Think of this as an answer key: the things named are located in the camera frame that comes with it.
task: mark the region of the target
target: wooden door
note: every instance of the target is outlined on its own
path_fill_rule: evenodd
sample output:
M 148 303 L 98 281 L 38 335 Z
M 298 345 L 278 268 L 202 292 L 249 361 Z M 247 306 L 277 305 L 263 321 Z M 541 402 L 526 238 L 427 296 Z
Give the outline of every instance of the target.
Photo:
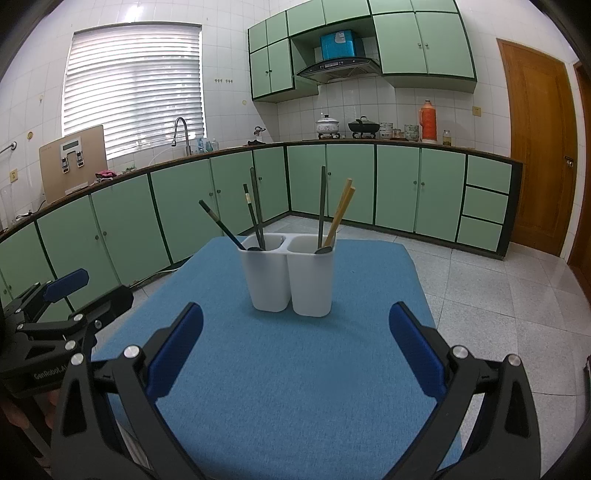
M 531 48 L 498 42 L 509 89 L 511 157 L 524 163 L 511 239 L 560 255 L 577 173 L 577 124 L 566 67 Z
M 591 78 L 580 63 L 575 65 L 574 69 L 577 73 L 581 100 L 583 101 L 585 136 L 587 145 L 589 145 L 589 141 L 591 141 Z M 569 258 L 569 265 L 581 284 L 585 295 L 591 301 L 591 195 L 589 194 L 591 192 L 591 147 L 587 147 L 586 161 L 583 205 L 577 235 Z

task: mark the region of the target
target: cabinet door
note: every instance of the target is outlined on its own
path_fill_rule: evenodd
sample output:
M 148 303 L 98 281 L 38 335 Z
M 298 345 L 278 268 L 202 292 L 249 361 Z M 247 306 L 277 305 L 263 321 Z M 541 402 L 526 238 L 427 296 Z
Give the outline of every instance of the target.
M 269 52 L 267 48 L 251 54 L 252 97 L 258 98 L 271 93 L 269 75 Z
M 414 231 L 420 149 L 378 145 L 375 224 Z
M 8 291 L 4 294 L 4 287 L 0 286 L 2 304 L 7 298 L 16 298 L 34 283 L 45 283 L 55 280 L 51 268 L 47 263 L 45 253 L 41 247 L 37 229 L 33 223 L 22 228 L 0 244 L 0 268 L 6 281 Z M 65 300 L 51 305 L 42 315 L 41 320 L 66 320 L 72 311 Z
M 310 0 L 287 11 L 287 30 L 290 37 L 326 25 L 322 0 Z
M 369 15 L 367 0 L 322 0 L 322 6 L 327 25 Z
M 369 6 L 373 15 L 413 11 L 410 0 L 369 0 Z
M 385 74 L 427 73 L 414 13 L 376 15 L 374 24 Z
M 291 55 L 289 39 L 269 45 L 269 73 L 271 75 L 271 92 L 280 92 L 293 88 L 291 72 Z
M 287 38 L 287 14 L 285 12 L 267 18 L 267 43 L 271 45 L 276 41 Z
M 462 207 L 466 156 L 421 149 L 416 232 L 442 240 L 456 240 Z
M 94 192 L 92 203 L 113 266 L 124 285 L 170 265 L 147 175 Z
M 453 0 L 411 0 L 415 12 L 452 12 L 457 14 Z
M 472 56 L 460 15 L 418 12 L 416 16 L 423 38 L 427 71 L 474 78 Z
M 263 221 L 289 210 L 283 147 L 253 152 Z
M 329 212 L 335 216 L 343 186 L 353 179 L 355 195 L 345 213 L 346 220 L 374 222 L 374 146 L 327 145 Z
M 82 197 L 54 210 L 39 218 L 37 223 L 58 277 L 79 268 L 88 272 L 88 285 L 68 296 L 75 309 L 119 284 L 111 259 L 100 239 L 89 197 Z
M 154 197 L 173 262 L 193 255 L 221 230 L 199 205 L 217 211 L 209 160 L 158 170 L 152 175 Z
M 212 158 L 213 183 L 222 222 L 237 235 L 252 227 L 251 214 L 243 185 L 251 184 L 252 152 L 233 153 Z
M 326 163 L 325 150 L 325 145 L 287 147 L 292 210 L 320 213 L 320 173 Z
M 248 29 L 248 48 L 252 53 L 267 46 L 267 23 L 262 21 Z

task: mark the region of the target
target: white plastic container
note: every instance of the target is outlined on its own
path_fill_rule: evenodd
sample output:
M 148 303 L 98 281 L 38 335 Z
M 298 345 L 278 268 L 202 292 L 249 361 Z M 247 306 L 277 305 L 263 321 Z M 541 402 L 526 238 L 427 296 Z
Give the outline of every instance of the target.
M 291 298 L 290 276 L 284 246 L 286 236 L 280 233 L 265 233 L 264 252 L 249 252 L 249 247 L 258 247 L 256 235 L 242 242 L 247 250 L 240 250 L 242 268 L 251 295 L 252 305 L 264 312 L 281 312 Z
M 293 309 L 306 317 L 324 317 L 332 307 L 335 251 L 316 255 L 317 248 L 317 235 L 290 235 L 285 246 Z

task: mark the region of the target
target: faucet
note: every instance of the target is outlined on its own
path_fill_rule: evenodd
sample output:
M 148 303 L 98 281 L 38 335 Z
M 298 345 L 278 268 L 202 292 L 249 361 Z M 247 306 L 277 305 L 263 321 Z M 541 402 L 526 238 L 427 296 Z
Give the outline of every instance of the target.
M 187 122 L 184 120 L 184 118 L 182 116 L 178 117 L 174 123 L 174 137 L 173 137 L 172 146 L 173 147 L 177 146 L 177 127 L 178 127 L 179 120 L 181 120 L 183 122 L 183 125 L 185 127 L 185 141 L 187 142 L 187 146 L 185 147 L 185 152 L 187 153 L 187 156 L 189 157 L 189 156 L 193 155 L 193 152 L 191 152 L 191 145 L 189 145 L 189 131 L 187 130 Z

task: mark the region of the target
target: blue finger pad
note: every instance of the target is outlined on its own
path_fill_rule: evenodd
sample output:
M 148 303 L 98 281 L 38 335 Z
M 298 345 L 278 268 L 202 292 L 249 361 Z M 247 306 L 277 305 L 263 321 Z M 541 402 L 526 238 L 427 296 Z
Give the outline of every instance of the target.
M 59 278 L 51 282 L 43 294 L 43 300 L 55 303 L 61 299 L 71 295 L 76 290 L 88 285 L 88 272 L 84 268 L 80 268 L 65 277 Z
M 439 358 L 399 304 L 390 309 L 390 331 L 423 393 L 440 402 L 447 394 L 445 370 Z
M 152 401 L 170 392 L 203 330 L 203 312 L 193 303 L 148 366 L 146 395 Z

